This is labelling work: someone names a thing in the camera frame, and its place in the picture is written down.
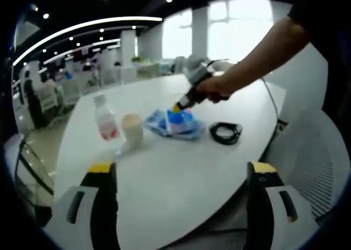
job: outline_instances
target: paper cup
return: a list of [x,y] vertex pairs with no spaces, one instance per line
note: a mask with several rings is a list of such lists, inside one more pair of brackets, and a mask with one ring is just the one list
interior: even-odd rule
[[143,142],[143,121],[138,114],[127,114],[122,118],[122,131],[129,149]]

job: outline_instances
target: desk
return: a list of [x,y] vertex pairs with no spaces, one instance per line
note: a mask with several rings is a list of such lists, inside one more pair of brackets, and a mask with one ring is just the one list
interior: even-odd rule
[[[120,121],[126,113],[145,118],[156,108],[171,107],[188,88],[184,75],[174,75],[101,92]],[[283,89],[273,86],[271,90],[284,99]],[[67,124],[58,156],[55,199],[79,185],[94,161],[112,154],[94,122],[94,95],[80,98]],[[262,81],[228,101],[205,100],[193,113],[208,125],[215,121],[241,124],[238,143],[215,143],[208,131],[199,141],[190,142],[144,130],[143,148],[117,162],[117,234],[122,250],[160,248],[211,217],[245,181],[247,162],[261,157],[277,123]]]

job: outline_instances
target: yellow tip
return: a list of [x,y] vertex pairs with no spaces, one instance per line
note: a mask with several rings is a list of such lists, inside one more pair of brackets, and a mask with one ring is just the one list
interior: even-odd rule
[[179,113],[180,112],[180,108],[177,104],[174,105],[173,109],[172,109],[173,113]]

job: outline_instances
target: white pillar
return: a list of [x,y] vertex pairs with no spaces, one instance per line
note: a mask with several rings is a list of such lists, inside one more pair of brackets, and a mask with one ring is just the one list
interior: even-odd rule
[[208,7],[193,10],[193,54],[207,57]]
[[123,66],[132,65],[132,58],[134,57],[135,37],[135,30],[122,31],[121,33]]

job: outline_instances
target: person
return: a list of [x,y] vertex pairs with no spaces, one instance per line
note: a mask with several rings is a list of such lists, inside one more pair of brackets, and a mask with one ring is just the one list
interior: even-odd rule
[[45,127],[46,121],[43,116],[40,100],[33,88],[33,81],[30,79],[30,72],[28,70],[25,72],[24,93],[27,97],[29,113],[31,114],[35,128]]
[[261,42],[224,75],[200,83],[214,103],[216,94],[231,96],[235,91],[277,69],[309,42],[328,61],[328,79],[323,111],[334,121],[350,146],[351,121],[351,25],[347,0],[299,0],[288,16],[274,24]]

